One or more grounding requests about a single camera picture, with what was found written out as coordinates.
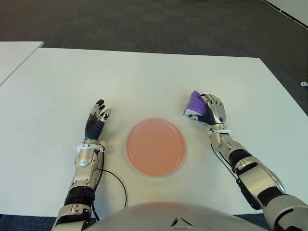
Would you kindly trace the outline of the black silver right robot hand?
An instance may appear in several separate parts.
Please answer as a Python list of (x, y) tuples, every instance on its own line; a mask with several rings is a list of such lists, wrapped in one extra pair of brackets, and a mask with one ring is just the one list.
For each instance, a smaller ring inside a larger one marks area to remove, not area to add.
[(226, 123), (226, 113), (223, 102), (212, 94), (201, 94), (200, 99), (205, 103), (204, 115), (189, 115), (188, 118), (209, 126)]

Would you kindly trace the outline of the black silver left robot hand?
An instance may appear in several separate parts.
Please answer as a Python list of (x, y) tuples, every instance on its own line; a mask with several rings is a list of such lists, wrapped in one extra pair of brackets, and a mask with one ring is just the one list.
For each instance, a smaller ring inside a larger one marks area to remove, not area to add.
[(104, 100), (98, 100), (92, 107), (85, 126), (84, 140), (98, 140), (103, 131), (103, 127), (111, 115), (111, 109), (104, 111)]

